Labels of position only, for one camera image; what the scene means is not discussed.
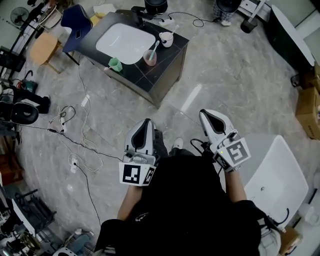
faucet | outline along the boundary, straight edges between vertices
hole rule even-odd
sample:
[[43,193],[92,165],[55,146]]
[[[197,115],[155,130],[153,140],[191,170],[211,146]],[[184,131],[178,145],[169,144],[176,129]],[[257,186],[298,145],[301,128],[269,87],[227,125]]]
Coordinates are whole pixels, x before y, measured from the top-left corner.
[[154,18],[153,15],[144,13],[145,10],[146,8],[140,6],[133,6],[131,8],[133,19],[139,28],[142,28],[146,23],[143,19],[150,21]]

fan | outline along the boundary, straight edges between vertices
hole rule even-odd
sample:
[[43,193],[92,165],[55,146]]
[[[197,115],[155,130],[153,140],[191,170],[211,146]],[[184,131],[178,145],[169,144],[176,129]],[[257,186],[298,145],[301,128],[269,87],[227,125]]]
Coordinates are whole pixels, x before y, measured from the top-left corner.
[[29,16],[29,11],[24,7],[17,7],[11,12],[10,18],[13,24],[22,26]]

blue chair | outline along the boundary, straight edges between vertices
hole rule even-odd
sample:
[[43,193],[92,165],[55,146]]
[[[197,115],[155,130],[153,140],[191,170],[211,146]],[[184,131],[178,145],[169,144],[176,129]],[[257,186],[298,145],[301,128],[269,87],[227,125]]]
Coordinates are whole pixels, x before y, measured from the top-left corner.
[[80,41],[89,33],[93,25],[86,16],[85,10],[80,4],[76,4],[64,10],[61,26],[72,29],[72,32],[63,47],[63,52],[74,52]]

marble tile floor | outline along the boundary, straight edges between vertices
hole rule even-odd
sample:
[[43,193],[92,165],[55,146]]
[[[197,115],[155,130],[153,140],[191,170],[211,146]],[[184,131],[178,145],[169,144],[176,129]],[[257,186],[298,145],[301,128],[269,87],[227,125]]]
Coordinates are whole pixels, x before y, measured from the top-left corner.
[[[103,2],[80,1],[85,8]],[[122,9],[144,3],[143,0],[126,0],[123,4],[122,0],[106,2],[114,3],[117,8],[122,5]],[[189,12],[212,19],[212,2],[172,0],[168,11]],[[174,18],[179,25],[176,32],[190,39],[190,43],[182,78],[169,91],[160,109],[106,76],[85,57],[75,54],[76,59],[80,58],[79,73],[90,97],[90,113],[83,129],[85,137],[93,141],[100,152],[121,157],[127,131],[140,120],[151,118],[157,129],[163,131],[168,149],[175,138],[181,137],[184,147],[197,154],[190,139],[205,139],[199,111],[213,109],[228,115],[242,136],[248,133],[282,135],[311,184],[319,166],[320,142],[309,139],[295,118],[298,91],[290,83],[295,71],[270,46],[263,25],[259,23],[252,33],[245,34],[240,29],[243,17],[238,13],[232,17],[231,27],[206,22],[204,27],[197,28],[192,25],[194,19],[188,15],[176,14]],[[67,38],[59,25],[52,33],[62,42]],[[52,101],[50,113],[41,115],[33,126],[47,128],[47,121],[57,115],[57,106],[75,105],[76,116],[66,124],[65,134],[80,142],[85,120],[80,103],[85,94],[78,66],[57,52],[50,62],[62,70],[57,75],[46,66],[34,64],[28,51],[26,55],[26,70],[32,69],[32,79],[39,83],[37,93],[49,95]],[[78,151],[78,146],[60,138],[92,169],[101,165],[94,152]],[[24,127],[22,139],[17,155],[25,169],[24,179],[30,189],[39,189],[42,199],[57,211],[57,224],[68,232],[81,227],[98,234],[100,226],[88,195],[86,178],[80,171],[70,172],[70,152],[58,135]],[[101,159],[100,172],[83,169],[103,222],[116,217],[127,187],[119,184],[118,160],[106,156]]]

white sink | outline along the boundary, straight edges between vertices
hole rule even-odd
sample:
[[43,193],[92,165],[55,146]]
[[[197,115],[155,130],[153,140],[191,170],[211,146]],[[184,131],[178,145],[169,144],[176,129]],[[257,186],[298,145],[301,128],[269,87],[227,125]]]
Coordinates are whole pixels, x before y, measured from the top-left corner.
[[251,158],[241,165],[240,176],[248,200],[285,227],[308,192],[306,179],[284,138],[249,134]]
[[122,23],[112,25],[97,41],[98,51],[124,64],[137,63],[155,43],[154,35]]

